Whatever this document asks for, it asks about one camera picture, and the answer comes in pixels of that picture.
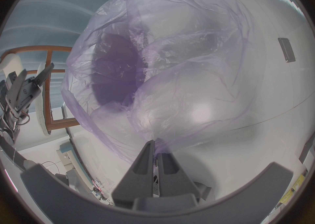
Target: purple plastic bag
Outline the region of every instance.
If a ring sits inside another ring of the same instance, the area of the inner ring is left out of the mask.
[[[110,0],[66,61],[61,92],[83,128],[131,163],[211,140],[263,80],[262,33],[238,0]]]

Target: wooden chair frame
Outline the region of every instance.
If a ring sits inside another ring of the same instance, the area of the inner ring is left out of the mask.
[[[51,63],[51,57],[53,51],[61,51],[61,52],[70,52],[71,47],[63,47],[63,46],[26,46],[20,48],[14,48],[5,51],[1,56],[1,61],[9,54],[9,53],[22,53],[22,52],[32,52],[32,51],[47,51],[46,56],[46,65],[48,66]],[[28,74],[37,74],[37,70],[29,70]],[[53,69],[52,73],[65,73],[65,69]],[[43,111],[45,118],[45,125],[48,131],[62,129],[67,127],[72,127],[79,125],[78,121],[75,118],[66,118],[60,120],[54,120],[50,105],[50,75],[46,79],[45,84],[43,86]]]

